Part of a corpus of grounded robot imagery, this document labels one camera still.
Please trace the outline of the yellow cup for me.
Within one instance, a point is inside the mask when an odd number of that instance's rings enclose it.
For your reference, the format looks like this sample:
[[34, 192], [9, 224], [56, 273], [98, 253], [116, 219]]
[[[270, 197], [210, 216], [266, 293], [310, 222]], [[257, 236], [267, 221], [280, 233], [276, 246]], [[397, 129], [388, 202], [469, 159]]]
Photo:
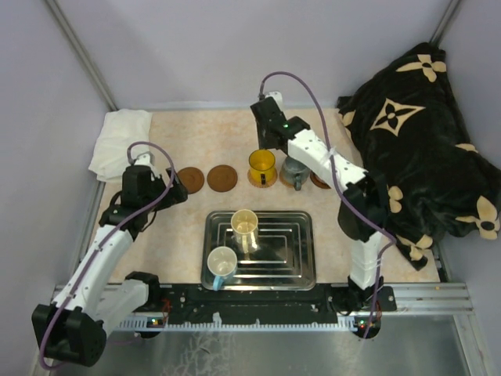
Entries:
[[276, 169], [276, 158], [269, 150], [255, 150], [249, 158], [249, 169], [255, 174], [255, 180], [262, 183], [269, 181], [273, 177], [273, 170]]

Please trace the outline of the grey mug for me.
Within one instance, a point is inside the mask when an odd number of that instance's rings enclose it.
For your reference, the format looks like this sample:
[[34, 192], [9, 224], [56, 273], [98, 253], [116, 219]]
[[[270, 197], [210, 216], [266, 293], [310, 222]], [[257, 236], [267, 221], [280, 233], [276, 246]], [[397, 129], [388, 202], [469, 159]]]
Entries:
[[286, 157], [281, 166], [280, 173], [283, 173], [290, 182], [295, 180], [298, 183], [301, 179], [308, 179], [310, 169], [300, 161], [292, 157]]

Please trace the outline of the woven rattan coaster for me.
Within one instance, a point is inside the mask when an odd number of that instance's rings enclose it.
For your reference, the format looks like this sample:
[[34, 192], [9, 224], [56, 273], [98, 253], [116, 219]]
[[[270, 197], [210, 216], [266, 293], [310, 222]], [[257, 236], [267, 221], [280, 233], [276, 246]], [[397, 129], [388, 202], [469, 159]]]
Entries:
[[301, 179], [301, 180], [299, 180], [298, 183], [295, 180], [290, 182], [290, 180], [283, 173], [279, 173], [279, 181], [287, 188], [291, 188], [291, 189], [294, 189], [296, 191], [300, 191], [302, 189], [302, 187], [304, 186], [304, 184], [306, 184], [306, 182], [308, 180]]
[[266, 181], [265, 183], [262, 183], [261, 180], [255, 180], [254, 177], [255, 177], [255, 174], [252, 172], [251, 169], [249, 169], [247, 171], [247, 179], [252, 186], [260, 188], [260, 189], [269, 188], [276, 183], [276, 181], [278, 179], [278, 172], [276, 171], [276, 169], [274, 169], [273, 170], [273, 177], [269, 181]]

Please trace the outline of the dark wooden coaster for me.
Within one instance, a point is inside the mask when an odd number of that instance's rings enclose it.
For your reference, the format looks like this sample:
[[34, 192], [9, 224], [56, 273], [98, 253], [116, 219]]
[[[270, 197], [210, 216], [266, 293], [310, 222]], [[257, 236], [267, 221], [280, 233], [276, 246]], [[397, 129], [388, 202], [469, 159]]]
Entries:
[[177, 172], [182, 185], [187, 189], [188, 194], [194, 194], [204, 186], [205, 178], [202, 171], [195, 167], [186, 167]]
[[235, 168], [220, 164], [213, 167], [207, 174], [207, 184], [215, 192], [224, 193], [232, 190], [238, 182]]
[[323, 182], [314, 172], [310, 173], [310, 180], [312, 183], [320, 189], [329, 190], [330, 186]]

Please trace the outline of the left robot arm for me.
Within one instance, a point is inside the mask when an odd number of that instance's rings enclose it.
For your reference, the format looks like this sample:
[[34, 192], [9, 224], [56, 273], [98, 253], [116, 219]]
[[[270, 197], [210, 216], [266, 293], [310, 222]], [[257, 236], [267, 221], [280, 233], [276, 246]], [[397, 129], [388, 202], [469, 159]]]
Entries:
[[134, 164], [122, 175], [122, 188], [102, 213], [96, 236], [67, 285], [48, 305], [31, 315], [39, 346], [39, 362], [49, 369], [74, 363], [93, 366], [109, 335], [137, 309], [152, 311], [163, 301], [158, 276], [133, 271], [109, 298], [103, 297], [111, 274], [138, 235], [156, 214], [188, 199], [175, 170], [156, 174], [149, 165]]

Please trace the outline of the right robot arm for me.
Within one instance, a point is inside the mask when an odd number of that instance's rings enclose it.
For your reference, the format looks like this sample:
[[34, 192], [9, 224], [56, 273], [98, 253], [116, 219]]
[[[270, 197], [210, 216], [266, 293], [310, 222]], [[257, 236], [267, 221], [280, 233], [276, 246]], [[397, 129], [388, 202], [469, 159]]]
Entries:
[[250, 109], [260, 148], [281, 150], [338, 193], [341, 204], [337, 222], [353, 241], [349, 298], [357, 309], [370, 308], [383, 285], [380, 271], [383, 239], [395, 241], [385, 229], [389, 204], [384, 176], [352, 164], [334, 147], [327, 146], [300, 117], [287, 119], [273, 97], [261, 94]]

